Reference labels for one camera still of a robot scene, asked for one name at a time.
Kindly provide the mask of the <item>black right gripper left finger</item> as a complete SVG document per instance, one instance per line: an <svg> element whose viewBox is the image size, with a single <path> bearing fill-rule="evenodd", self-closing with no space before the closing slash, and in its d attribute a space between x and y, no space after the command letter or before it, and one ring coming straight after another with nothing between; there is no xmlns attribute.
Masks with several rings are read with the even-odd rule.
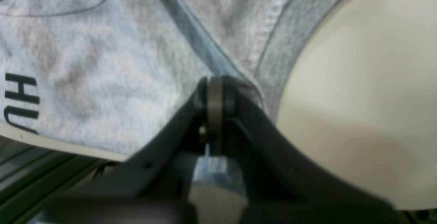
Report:
<svg viewBox="0 0 437 224"><path fill-rule="evenodd" d="M188 195L206 117L207 80L138 153L112 171L72 190L45 210L50 224L196 224Z"/></svg>

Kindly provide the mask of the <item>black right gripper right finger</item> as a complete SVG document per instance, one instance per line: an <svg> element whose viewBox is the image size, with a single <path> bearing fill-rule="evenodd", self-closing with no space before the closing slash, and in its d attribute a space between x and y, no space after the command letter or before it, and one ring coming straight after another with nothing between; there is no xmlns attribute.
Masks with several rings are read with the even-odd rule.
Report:
<svg viewBox="0 0 437 224"><path fill-rule="evenodd" d="M207 87L212 154L234 159L248 199L242 224L401 224L386 201L351 186L296 149L230 77Z"/></svg>

